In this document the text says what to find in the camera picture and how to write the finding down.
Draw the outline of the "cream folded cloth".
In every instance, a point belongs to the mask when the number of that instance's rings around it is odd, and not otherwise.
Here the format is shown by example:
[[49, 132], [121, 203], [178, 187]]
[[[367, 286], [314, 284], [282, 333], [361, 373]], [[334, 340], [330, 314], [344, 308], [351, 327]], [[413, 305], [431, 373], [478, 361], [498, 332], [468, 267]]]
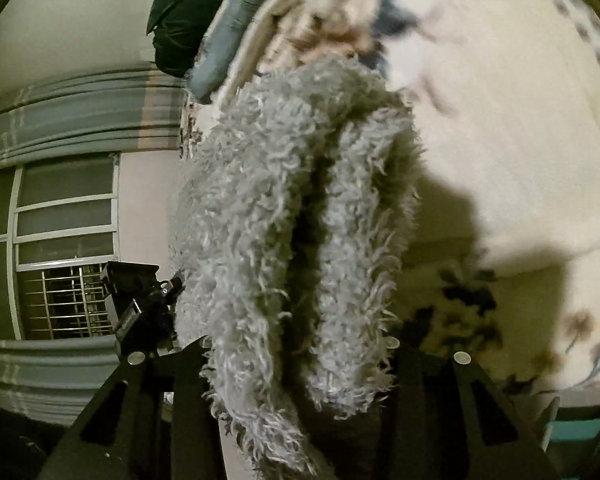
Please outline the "cream folded cloth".
[[250, 81], [268, 44], [276, 34], [276, 22], [300, 0], [265, 0], [249, 23], [238, 49], [228, 66], [222, 86], [215, 92], [213, 104], [219, 112], [235, 99], [242, 86]]

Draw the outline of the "dark green folded garment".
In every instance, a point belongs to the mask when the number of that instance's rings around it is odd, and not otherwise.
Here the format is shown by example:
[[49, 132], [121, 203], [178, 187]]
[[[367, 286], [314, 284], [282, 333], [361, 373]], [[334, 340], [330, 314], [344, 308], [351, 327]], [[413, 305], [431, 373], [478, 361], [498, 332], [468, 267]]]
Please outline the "dark green folded garment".
[[159, 70], [183, 78], [223, 0], [154, 0], [146, 34], [152, 36]]

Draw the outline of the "folded blue denim jeans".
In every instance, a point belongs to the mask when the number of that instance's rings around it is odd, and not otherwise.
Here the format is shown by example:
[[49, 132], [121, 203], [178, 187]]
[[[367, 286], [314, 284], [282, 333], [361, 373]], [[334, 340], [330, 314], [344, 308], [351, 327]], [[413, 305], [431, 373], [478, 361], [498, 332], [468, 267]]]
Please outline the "folded blue denim jeans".
[[199, 104], [209, 104], [221, 87], [242, 36], [265, 0], [223, 0], [202, 40], [194, 66], [186, 76], [186, 88]]

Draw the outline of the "cream floral patterned blanket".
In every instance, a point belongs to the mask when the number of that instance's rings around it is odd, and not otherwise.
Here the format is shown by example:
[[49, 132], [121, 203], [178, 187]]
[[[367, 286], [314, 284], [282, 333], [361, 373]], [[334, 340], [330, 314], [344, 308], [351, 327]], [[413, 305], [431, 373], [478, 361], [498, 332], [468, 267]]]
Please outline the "cream floral patterned blanket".
[[580, 0], [300, 0], [247, 84], [353, 58], [411, 109], [416, 223], [396, 287], [495, 299], [496, 378], [600, 385], [600, 20]]

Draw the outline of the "teal metal rack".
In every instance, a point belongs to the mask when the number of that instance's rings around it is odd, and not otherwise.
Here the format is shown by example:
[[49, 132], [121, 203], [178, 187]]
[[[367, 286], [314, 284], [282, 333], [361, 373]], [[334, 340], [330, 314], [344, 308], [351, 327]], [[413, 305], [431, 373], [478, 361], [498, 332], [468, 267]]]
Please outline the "teal metal rack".
[[564, 405], [554, 396], [546, 409], [541, 448], [559, 479], [584, 479], [600, 458], [600, 405]]

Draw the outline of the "white framed barred window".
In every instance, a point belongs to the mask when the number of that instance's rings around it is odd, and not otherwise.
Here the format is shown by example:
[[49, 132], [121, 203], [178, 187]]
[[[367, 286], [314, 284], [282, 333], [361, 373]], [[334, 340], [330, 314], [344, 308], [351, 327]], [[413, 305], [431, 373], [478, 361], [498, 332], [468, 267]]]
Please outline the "white framed barred window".
[[100, 281], [117, 258], [118, 156], [0, 169], [0, 339], [105, 336]]

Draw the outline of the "grey fluffy fleece pant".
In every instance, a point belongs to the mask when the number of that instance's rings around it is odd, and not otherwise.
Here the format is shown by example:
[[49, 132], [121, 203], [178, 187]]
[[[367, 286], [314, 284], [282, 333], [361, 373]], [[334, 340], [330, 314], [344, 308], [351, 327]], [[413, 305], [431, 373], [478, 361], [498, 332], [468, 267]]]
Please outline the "grey fluffy fleece pant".
[[175, 331], [206, 344], [212, 414], [264, 478], [332, 478], [309, 416], [365, 413], [392, 386], [421, 157], [401, 97], [335, 56], [247, 84], [186, 162]]

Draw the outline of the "grey striped curtain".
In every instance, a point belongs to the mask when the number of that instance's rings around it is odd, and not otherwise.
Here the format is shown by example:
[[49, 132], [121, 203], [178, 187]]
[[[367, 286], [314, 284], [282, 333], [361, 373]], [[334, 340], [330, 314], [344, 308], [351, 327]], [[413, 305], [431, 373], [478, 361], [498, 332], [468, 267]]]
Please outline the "grey striped curtain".
[[180, 146], [186, 93], [151, 63], [41, 80], [0, 96], [0, 169]]

